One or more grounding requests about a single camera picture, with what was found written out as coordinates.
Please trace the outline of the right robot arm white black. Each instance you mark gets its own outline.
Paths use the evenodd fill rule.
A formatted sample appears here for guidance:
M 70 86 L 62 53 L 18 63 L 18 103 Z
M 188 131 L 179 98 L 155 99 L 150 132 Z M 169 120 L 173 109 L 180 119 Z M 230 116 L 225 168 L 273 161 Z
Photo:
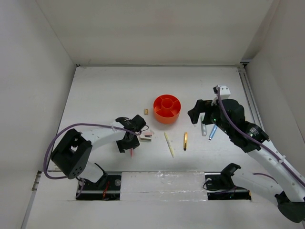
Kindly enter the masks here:
M 233 99 L 197 100 L 194 108 L 188 111 L 192 124 L 198 122 L 201 113 L 204 114 L 203 124 L 216 125 L 274 179 L 274 182 L 267 181 L 230 163 L 217 176 L 206 178 L 207 189 L 220 191 L 242 187 L 275 204 L 290 221 L 304 221 L 305 178 L 276 150 L 259 126 L 246 121 L 244 107 Z

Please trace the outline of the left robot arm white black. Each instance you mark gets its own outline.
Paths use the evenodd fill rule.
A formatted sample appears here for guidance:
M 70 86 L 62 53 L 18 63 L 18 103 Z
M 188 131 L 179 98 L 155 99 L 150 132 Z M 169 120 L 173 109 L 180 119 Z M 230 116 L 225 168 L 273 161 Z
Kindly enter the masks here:
M 95 189 L 103 188 L 108 174 L 97 163 L 89 161 L 91 151 L 109 143 L 116 143 L 120 153 L 140 146 L 138 136 L 147 126 L 145 120 L 118 117 L 110 125 L 75 124 L 64 131 L 65 135 L 51 152 L 51 161 L 67 179 L 78 178 Z

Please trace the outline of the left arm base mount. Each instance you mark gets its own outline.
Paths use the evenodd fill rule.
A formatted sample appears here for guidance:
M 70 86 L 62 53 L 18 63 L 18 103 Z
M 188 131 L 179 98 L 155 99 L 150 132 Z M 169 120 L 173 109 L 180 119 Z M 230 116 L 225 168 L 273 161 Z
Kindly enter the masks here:
M 109 174 L 106 183 L 102 187 L 85 181 L 84 185 L 79 180 L 76 192 L 76 200 L 83 201 L 119 201 L 121 195 L 122 175 L 119 173 Z

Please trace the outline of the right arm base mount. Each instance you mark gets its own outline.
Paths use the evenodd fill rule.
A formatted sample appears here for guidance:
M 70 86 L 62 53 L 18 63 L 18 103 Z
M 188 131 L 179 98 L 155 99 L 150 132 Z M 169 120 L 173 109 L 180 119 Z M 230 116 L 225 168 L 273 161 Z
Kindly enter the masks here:
M 205 172 L 203 189 L 207 191 L 208 200 L 252 200 L 250 191 L 236 186 L 232 181 L 234 173 L 241 169 L 230 163 L 220 172 Z

